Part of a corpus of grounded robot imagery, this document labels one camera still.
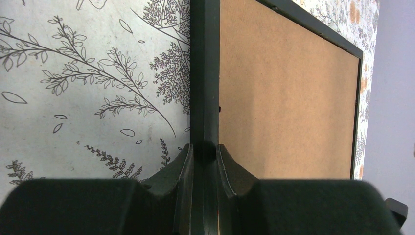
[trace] cork board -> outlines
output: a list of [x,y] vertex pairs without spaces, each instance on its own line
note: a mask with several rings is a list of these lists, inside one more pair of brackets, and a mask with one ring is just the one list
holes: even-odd
[[349,179],[359,59],[254,0],[221,0],[219,142],[258,178]]

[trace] black frame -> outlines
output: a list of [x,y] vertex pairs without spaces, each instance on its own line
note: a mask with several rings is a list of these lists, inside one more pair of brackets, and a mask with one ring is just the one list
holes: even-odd
[[[359,58],[350,178],[359,117],[363,52],[291,0],[256,0]],[[192,234],[216,234],[219,144],[220,0],[190,1],[190,143],[194,145]]]

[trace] fern illustration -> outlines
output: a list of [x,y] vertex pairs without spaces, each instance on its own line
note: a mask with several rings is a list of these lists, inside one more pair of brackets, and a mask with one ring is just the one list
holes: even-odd
[[175,102],[189,114],[190,92],[190,1],[150,0],[137,17],[170,36],[176,42],[170,48],[155,56],[150,69],[157,71],[154,84],[158,84],[157,97],[163,96],[163,104]]
[[13,170],[13,173],[8,174],[9,177],[17,178],[9,182],[13,185],[19,185],[23,181],[33,180],[33,171],[26,173],[26,167],[22,167],[22,163],[18,160],[12,161],[12,164],[6,166],[6,168]]
[[163,153],[161,158],[164,159],[164,161],[162,161],[161,164],[163,164],[163,167],[165,167],[169,163],[170,157],[167,157],[168,156],[167,145],[164,142],[163,138],[160,138],[160,143],[161,143],[161,149],[162,149],[162,153]]
[[[51,49],[38,43],[38,41],[28,34],[28,40],[16,37],[11,34],[10,24],[13,19],[6,17],[0,17],[0,36],[4,36],[10,40],[18,41],[15,47],[12,47],[8,42],[0,39],[0,61],[3,60],[3,66],[6,71],[10,71],[13,66],[19,67],[28,58],[32,56],[35,59],[41,59],[42,63],[48,60],[48,53],[55,53],[66,57],[70,61],[63,64],[62,71],[60,73],[53,73],[49,70],[42,70],[46,79],[41,82],[48,84],[46,89],[51,90],[51,93],[60,96],[69,86],[69,82],[82,81],[86,84],[102,84],[104,88],[115,87],[118,89],[127,89],[129,92],[134,93],[134,99],[136,107],[144,116],[151,113],[158,113],[169,125],[176,136],[173,127],[167,120],[167,118],[154,106],[152,103],[144,97],[142,89],[147,85],[147,81],[143,80],[143,74],[140,73],[138,80],[134,79],[133,70],[136,68],[137,63],[131,61],[131,57],[125,56],[117,48],[111,47],[108,51],[107,58],[96,61],[94,57],[87,55],[86,48],[84,47],[84,41],[87,39],[85,35],[79,34],[71,27],[63,23],[63,19],[59,16],[55,16],[53,19],[48,20],[50,24],[57,25],[57,33],[52,38],[57,39],[61,43],[61,47],[58,49]],[[108,71],[105,71],[106,67],[115,67],[119,75],[113,75]],[[100,118],[105,116],[106,111],[113,112],[114,108],[107,106],[107,99],[105,108],[100,109],[95,113]],[[119,100],[111,102],[120,105]],[[119,114],[119,111],[113,112],[113,115]]]
[[92,153],[96,153],[97,157],[101,157],[101,161],[107,161],[105,165],[110,166],[109,170],[116,171],[116,173],[113,175],[113,178],[119,178],[122,176],[121,179],[131,178],[138,180],[138,177],[142,171],[142,166],[137,171],[135,171],[134,174],[132,174],[135,168],[134,163],[131,163],[131,165],[125,169],[127,165],[125,159],[120,162],[118,157],[114,158],[110,154],[107,154],[105,151],[94,149],[94,147],[88,145],[84,147],[87,148],[87,150],[90,150]]

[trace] purple wall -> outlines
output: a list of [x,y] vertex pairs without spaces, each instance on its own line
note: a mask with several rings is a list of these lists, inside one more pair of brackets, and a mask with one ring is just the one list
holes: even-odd
[[415,234],[415,2],[382,0],[363,180],[409,206]]

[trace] botanical wallpaper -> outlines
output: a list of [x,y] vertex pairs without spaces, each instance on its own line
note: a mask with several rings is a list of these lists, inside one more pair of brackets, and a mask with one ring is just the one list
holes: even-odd
[[[294,0],[364,50],[379,1]],[[33,178],[146,179],[189,142],[189,0],[0,0],[0,198]]]

